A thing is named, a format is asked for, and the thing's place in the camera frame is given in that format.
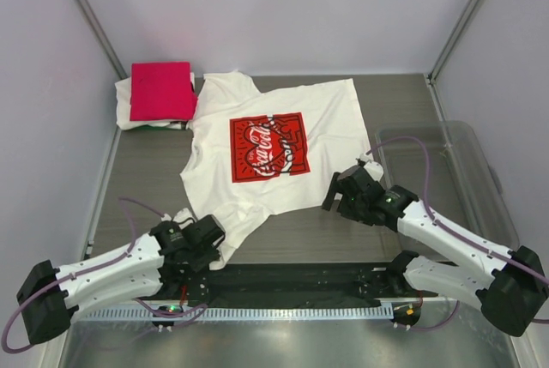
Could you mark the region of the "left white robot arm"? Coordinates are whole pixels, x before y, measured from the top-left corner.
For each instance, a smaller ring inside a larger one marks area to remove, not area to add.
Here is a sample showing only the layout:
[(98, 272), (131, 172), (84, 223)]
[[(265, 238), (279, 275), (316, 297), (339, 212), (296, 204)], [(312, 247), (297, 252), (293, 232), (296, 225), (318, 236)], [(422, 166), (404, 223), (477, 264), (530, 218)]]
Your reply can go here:
[(31, 345), (48, 342), (101, 308), (131, 299), (176, 297), (185, 270), (201, 271), (220, 259), (226, 236), (212, 215), (163, 220), (134, 242), (82, 262), (33, 266), (16, 299)]

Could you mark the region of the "white Coca-Cola t-shirt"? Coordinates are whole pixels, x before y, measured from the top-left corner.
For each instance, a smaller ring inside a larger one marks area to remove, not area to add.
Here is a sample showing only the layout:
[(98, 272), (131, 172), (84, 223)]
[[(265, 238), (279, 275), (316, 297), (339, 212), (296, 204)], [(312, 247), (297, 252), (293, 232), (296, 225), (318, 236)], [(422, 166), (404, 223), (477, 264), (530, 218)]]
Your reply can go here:
[(195, 217), (226, 233), (226, 266), (268, 217), (322, 204), (334, 172), (369, 150), (353, 79), (261, 92), (238, 71), (203, 77), (181, 179)]

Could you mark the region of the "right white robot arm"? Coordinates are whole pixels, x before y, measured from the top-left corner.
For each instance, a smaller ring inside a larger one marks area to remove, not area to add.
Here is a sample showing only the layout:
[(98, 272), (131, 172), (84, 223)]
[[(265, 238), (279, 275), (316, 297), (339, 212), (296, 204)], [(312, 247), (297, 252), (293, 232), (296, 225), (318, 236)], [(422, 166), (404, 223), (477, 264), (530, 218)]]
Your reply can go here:
[(539, 256), (526, 246), (512, 250), (473, 234), (429, 209), (413, 192), (385, 189), (366, 165), (331, 178), (323, 209), (336, 196), (338, 213), (367, 226), (384, 226), (426, 245), (445, 258), (434, 262), (403, 251), (390, 264), (389, 290), (396, 295), (427, 291), (465, 303), (503, 333), (520, 337), (548, 300), (548, 279)]

